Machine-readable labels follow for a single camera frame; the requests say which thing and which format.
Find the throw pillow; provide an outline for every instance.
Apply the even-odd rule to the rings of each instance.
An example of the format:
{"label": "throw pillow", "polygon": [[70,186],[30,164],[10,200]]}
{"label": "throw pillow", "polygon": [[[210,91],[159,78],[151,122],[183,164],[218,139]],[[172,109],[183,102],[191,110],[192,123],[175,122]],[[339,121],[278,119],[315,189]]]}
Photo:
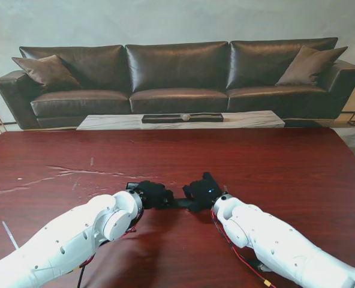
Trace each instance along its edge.
{"label": "throw pillow", "polygon": [[332,66],[347,48],[319,51],[303,46],[276,86],[316,85],[320,73]]}
{"label": "throw pillow", "polygon": [[64,67],[56,55],[41,59],[12,57],[17,65],[26,71],[35,82],[41,84],[46,92],[81,89],[80,83]]}

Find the sofa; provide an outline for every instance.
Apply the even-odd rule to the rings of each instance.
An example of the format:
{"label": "sofa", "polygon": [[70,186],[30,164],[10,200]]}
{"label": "sofa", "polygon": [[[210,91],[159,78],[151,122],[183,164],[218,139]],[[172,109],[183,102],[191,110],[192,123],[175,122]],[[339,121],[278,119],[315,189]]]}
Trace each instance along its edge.
{"label": "sofa", "polygon": [[24,58],[57,55],[83,89],[44,92],[20,70],[0,77],[0,93],[24,130],[131,113],[272,110],[287,125],[333,120],[355,87],[355,65],[337,60],[316,86],[275,83],[302,46],[329,50],[337,40],[20,47]]}

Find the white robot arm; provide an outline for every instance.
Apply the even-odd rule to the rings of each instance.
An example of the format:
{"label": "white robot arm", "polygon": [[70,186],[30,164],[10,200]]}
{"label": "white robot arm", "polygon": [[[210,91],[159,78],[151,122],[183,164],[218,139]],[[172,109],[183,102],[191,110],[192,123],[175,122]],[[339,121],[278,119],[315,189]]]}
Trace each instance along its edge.
{"label": "white robot arm", "polygon": [[69,210],[0,260],[0,288],[39,288],[73,271],[102,243],[125,234],[142,209],[140,196],[130,190],[96,196]]}
{"label": "white robot arm", "polygon": [[316,247],[295,228],[225,194],[213,211],[234,245],[249,247],[271,271],[304,288],[355,288],[355,268]]}

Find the marble coffee table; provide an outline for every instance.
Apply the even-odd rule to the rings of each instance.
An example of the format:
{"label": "marble coffee table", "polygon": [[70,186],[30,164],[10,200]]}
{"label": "marble coffee table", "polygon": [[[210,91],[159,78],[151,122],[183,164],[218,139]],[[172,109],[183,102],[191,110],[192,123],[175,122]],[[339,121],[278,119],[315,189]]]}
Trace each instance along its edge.
{"label": "marble coffee table", "polygon": [[134,130],[134,129],[204,129],[204,128],[279,128],[285,123],[272,111],[222,113],[224,122],[183,122],[143,124],[143,114],[89,115],[77,130]]}

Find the gray wall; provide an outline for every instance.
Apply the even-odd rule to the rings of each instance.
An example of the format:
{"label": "gray wall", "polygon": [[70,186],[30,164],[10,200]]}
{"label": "gray wall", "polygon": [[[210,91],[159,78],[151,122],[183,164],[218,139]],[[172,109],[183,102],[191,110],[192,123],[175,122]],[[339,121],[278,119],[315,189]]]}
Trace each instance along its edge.
{"label": "gray wall", "polygon": [[[0,76],[19,46],[318,37],[339,37],[355,64],[355,0],[0,0]],[[0,115],[14,121],[1,96]]]}

